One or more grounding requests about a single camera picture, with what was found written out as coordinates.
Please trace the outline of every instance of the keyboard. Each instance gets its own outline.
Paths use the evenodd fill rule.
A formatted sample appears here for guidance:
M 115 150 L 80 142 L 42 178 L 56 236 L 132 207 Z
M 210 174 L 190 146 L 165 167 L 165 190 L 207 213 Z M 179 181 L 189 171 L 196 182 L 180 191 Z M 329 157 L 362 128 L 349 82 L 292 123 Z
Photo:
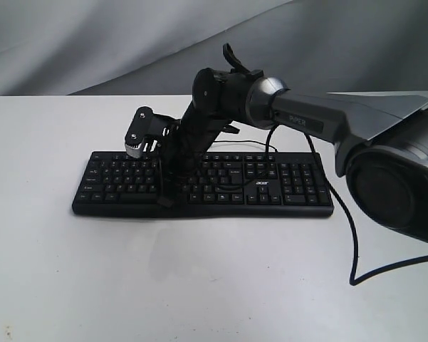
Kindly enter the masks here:
M 333 202 L 309 152 L 208 152 L 171 208 L 157 204 L 159 163 L 93 152 L 73 212 L 96 217 L 328 217 Z M 322 166 L 320 156 L 318 164 Z M 244 182 L 253 180 L 245 187 Z

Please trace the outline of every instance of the white table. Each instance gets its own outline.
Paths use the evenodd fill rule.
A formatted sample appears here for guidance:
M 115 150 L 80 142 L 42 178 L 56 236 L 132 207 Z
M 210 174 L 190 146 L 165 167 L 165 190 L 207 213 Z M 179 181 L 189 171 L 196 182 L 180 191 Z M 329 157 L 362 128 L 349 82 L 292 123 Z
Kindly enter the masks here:
M 0 341 L 428 341 L 428 264 L 348 285 L 350 228 L 329 219 L 158 221 L 74 216 L 94 150 L 123 150 L 137 107 L 182 115 L 188 96 L 0 98 Z M 238 125 L 239 136 L 265 131 Z M 279 128 L 272 143 L 308 151 Z M 356 218 L 360 274 L 428 244 Z M 215 150 L 262 150 L 217 145 Z

